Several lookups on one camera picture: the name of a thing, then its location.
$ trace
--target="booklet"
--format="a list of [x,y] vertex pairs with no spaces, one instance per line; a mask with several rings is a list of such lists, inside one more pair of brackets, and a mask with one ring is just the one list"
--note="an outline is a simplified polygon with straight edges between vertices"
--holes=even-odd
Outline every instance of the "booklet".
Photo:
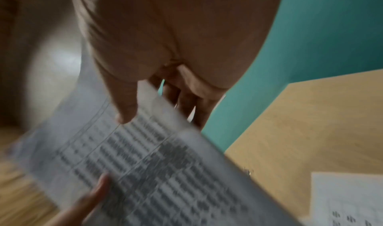
[[8,153],[59,208],[109,172],[109,195],[86,225],[300,225],[147,82],[137,116],[117,124],[85,45],[81,62],[75,90]]

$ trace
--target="person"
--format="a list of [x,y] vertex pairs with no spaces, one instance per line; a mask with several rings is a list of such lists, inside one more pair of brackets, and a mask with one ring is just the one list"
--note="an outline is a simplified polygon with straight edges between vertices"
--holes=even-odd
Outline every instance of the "person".
[[[221,97],[254,61],[280,0],[73,0],[121,124],[137,113],[137,82],[148,80],[202,129]],[[78,225],[104,196],[86,200],[49,226]]]

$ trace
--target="white paper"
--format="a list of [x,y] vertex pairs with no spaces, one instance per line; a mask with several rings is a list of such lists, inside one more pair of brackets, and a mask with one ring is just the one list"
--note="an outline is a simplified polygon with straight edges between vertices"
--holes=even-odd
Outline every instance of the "white paper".
[[383,176],[313,173],[315,226],[382,226]]
[[60,207],[113,175],[87,225],[299,225],[146,82],[126,125],[84,48],[75,91],[10,156]]

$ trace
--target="page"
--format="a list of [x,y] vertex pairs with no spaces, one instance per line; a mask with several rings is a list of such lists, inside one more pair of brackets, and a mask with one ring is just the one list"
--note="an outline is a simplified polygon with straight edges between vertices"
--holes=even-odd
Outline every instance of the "page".
[[313,173],[311,217],[315,226],[383,225],[383,176]]
[[131,122],[115,122],[84,47],[76,90],[9,156],[60,208],[111,173],[87,225],[299,225],[146,82],[138,103]]

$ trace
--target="blue-green surface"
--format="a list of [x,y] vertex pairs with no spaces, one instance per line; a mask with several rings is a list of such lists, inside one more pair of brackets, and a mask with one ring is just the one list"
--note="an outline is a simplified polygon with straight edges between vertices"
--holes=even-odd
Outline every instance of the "blue-green surface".
[[383,68],[383,0],[282,0],[255,62],[203,133],[225,151],[288,83]]

